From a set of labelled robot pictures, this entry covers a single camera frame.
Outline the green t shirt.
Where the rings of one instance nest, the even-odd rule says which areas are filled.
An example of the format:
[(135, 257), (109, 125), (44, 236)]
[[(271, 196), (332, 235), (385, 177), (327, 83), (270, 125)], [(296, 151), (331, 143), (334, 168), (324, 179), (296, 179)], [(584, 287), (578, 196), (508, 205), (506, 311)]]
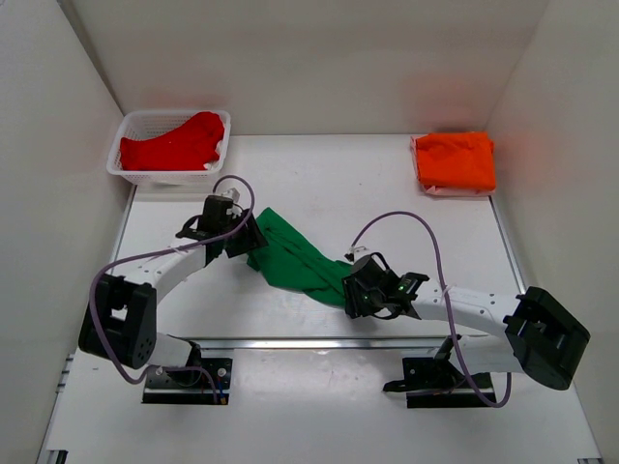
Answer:
[(273, 287), (303, 293), (324, 305), (345, 306), (342, 279), (349, 274), (348, 263), (323, 255), (271, 208), (264, 209), (256, 223), (267, 246), (248, 253), (250, 268)]

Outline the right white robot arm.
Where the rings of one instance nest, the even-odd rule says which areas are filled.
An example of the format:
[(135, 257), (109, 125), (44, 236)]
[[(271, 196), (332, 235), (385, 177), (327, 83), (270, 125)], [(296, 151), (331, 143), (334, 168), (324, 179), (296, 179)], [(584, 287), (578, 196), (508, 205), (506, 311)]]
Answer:
[[(524, 373), (537, 383), (566, 390), (590, 340), (589, 331), (549, 292), (531, 286), (506, 296), (461, 287), (443, 289), (428, 275), (397, 275), (379, 253), (360, 258), (342, 280), (351, 318), (400, 316), (452, 322), (481, 332), (461, 335), (433, 364), (434, 378), (455, 387), (472, 374)], [(455, 354), (460, 349), (462, 356)]]

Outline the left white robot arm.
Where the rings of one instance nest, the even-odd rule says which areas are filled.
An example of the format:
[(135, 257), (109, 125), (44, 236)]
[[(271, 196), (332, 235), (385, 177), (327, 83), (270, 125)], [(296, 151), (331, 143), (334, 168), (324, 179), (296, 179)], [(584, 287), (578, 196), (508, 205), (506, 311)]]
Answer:
[(138, 266), (129, 274), (105, 272), (95, 279), (78, 348), (111, 361), (123, 376), (143, 367), (184, 386), (209, 378), (196, 342), (158, 331), (158, 305), (221, 254), (233, 258), (265, 246), (252, 209), (228, 196), (207, 196), (202, 213), (183, 224), (164, 253), (137, 256)]

